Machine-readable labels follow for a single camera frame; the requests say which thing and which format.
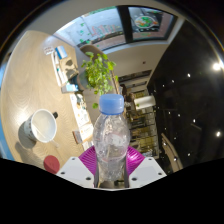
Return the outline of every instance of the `ceiling light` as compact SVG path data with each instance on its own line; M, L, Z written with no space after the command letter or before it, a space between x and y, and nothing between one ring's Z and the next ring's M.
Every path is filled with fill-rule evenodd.
M220 70L221 69L221 64L215 63L213 65L213 69L216 70L216 71Z
M221 135L220 131L216 133L216 136L219 137Z

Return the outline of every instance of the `white wall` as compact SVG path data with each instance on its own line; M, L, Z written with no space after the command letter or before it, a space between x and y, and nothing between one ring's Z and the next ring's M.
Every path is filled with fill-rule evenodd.
M136 46L128 44L129 47L108 54L110 60L117 63L114 73L118 76L129 75L136 72L154 70L163 53L169 46L162 42L145 42L145 45Z

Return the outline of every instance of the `green leaves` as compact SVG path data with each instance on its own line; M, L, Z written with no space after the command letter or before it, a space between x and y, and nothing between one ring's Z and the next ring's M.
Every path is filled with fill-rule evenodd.
M107 60L107 59L108 59L108 57L107 57L107 55L106 55L106 54L103 54L103 55L102 55L102 57L103 57L103 59L105 59L105 60Z
M108 68L109 68L109 70L114 70L114 66L113 66L113 64L111 63L111 61L108 61L107 62L107 65L108 65Z
M115 76L114 76L114 78L115 78L115 80L118 82L118 76L117 76L117 75L115 75Z
M93 103L93 109L96 109L98 107L98 103Z
M93 54L93 52L86 52L86 55L88 55L88 56L94 56L94 54Z
M109 85L109 80L111 81L110 71L114 69L116 63L109 61L106 54L97 54L98 58L92 61L94 53L86 52L86 55L90 56L89 61L83 60L81 67L85 67L86 78L88 80L88 89L94 89L94 94L99 94L100 96L107 93L113 89L113 86Z

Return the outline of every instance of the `pink object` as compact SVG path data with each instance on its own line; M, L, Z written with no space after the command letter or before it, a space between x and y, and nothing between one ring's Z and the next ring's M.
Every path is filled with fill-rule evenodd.
M82 163L88 168L88 170L95 175L97 169L97 157L94 146L88 148L85 152L83 152L79 159Z
M141 164L145 157L136 149L128 146L126 154L126 171L128 176Z

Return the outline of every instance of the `red object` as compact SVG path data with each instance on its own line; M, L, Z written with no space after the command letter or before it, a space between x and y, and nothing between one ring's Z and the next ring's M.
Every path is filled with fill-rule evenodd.
M44 168L46 171L56 174L60 169L60 163L55 156L47 156L44 159Z

